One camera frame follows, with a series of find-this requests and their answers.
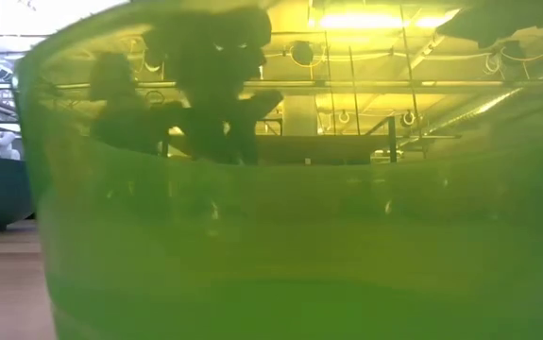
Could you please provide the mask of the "long ceiling light bar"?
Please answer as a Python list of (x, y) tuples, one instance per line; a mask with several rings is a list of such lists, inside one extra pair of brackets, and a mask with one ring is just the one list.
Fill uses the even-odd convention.
[(401, 90), (415, 89), (430, 92), (485, 92), (498, 89), (539, 88), (543, 90), (543, 79), (524, 81), (503, 80), (257, 80), (247, 81), (247, 89), (315, 90), (334, 91), (356, 88), (358, 92), (398, 93)]

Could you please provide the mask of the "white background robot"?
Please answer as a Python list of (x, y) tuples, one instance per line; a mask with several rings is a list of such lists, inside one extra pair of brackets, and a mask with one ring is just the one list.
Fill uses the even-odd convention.
[(19, 161), (21, 154), (12, 146), (16, 135), (12, 131), (0, 131), (0, 159)]

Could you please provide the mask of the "translucent green bowl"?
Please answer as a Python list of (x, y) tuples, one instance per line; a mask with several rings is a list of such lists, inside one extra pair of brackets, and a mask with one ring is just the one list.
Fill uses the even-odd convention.
[[(543, 340), (543, 90), (185, 92), (144, 60), (167, 13), (258, 6), (272, 33), (248, 81), (543, 79), (543, 27), (486, 48), (436, 33), (479, 4), (127, 0), (36, 44), (12, 85), (58, 339)], [(217, 102), (227, 136), (263, 90), (283, 100), (256, 136), (361, 136), (394, 115), (398, 161), (160, 155), (190, 130), (188, 95)]]

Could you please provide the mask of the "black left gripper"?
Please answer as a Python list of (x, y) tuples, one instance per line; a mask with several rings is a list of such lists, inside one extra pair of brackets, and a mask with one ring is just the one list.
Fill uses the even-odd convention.
[[(261, 75), (266, 64), (263, 48), (270, 43), (272, 24), (267, 11), (241, 6), (213, 12), (182, 10), (167, 13), (143, 34), (145, 64), (161, 67), (164, 80), (185, 92), (229, 90)], [(223, 116), (217, 102), (191, 94), (187, 133), (194, 160), (227, 163), (228, 147)], [(259, 163), (256, 125), (283, 100), (278, 90), (258, 91), (239, 99), (229, 116), (229, 132), (236, 157), (247, 165)]]

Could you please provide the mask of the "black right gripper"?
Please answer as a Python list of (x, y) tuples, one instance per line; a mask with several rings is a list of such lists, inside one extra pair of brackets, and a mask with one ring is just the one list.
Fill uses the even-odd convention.
[(436, 33), (486, 48), (532, 26), (543, 27), (543, 0), (487, 0), (487, 4), (460, 10)]

